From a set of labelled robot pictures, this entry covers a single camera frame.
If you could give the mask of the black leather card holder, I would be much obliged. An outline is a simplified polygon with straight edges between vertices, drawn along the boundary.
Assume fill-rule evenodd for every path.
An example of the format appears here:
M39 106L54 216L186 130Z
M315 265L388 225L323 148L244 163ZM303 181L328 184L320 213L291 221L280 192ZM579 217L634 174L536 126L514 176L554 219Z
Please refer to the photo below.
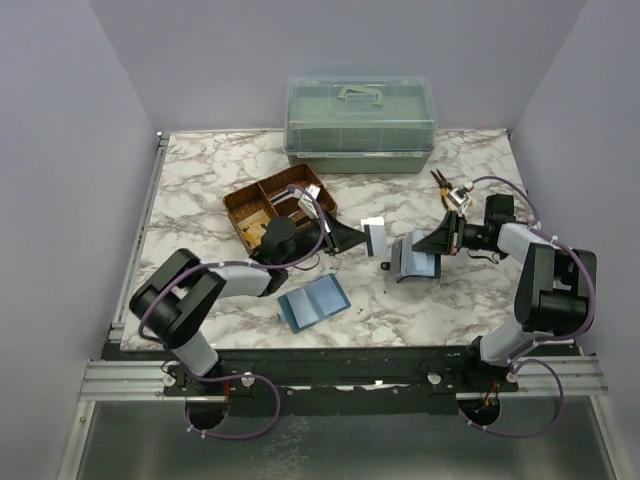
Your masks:
M439 279L441 277L441 257L427 252L413 250L413 245L425 234L414 230L391 245L390 259L380 263L380 268L396 283L411 278Z

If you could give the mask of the brown wicker divided tray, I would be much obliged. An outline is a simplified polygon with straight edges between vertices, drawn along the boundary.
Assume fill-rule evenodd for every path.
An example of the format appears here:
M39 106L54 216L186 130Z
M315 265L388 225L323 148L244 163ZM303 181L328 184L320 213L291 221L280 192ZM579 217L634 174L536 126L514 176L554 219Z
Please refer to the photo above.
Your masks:
M254 248L251 248L242 238L238 223L258 210L264 209L271 219L276 216L287 216L297 224L298 230L303 230L311 219L299 209L298 199L291 198L277 205L272 205L269 199L287 189L289 185L306 188L310 184L316 184L321 189L317 198L320 205L331 215L336 215L338 204L316 172L306 163L290 166L223 197L223 204L231 225L249 254Z

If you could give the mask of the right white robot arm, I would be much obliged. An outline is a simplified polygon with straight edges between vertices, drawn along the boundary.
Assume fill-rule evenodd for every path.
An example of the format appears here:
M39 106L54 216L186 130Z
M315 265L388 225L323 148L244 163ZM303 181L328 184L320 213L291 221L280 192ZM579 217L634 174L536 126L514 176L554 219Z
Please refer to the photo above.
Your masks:
M522 266L512 318L476 339L476 358L460 367L467 389L483 391L496 380L495 367L507 368L541 343L574 339L590 328L597 256L563 246L517 221L511 195L486 198L483 224L472 224L464 214L450 211L432 233L412 245L414 252L436 257L454 256L461 249L512 257Z

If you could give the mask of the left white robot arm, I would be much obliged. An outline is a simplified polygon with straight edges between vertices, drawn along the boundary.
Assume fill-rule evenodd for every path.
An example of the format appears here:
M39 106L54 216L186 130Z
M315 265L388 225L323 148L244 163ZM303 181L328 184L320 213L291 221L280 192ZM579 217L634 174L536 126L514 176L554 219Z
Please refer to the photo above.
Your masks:
M277 216L247 260L204 263L186 248L176 250L133 294L129 310L189 369L188 384L209 395L220 387L222 372L201 325L216 300L269 296L287 281L290 268L317 251L342 253L367 241L365 232L329 214L303 231L292 219Z

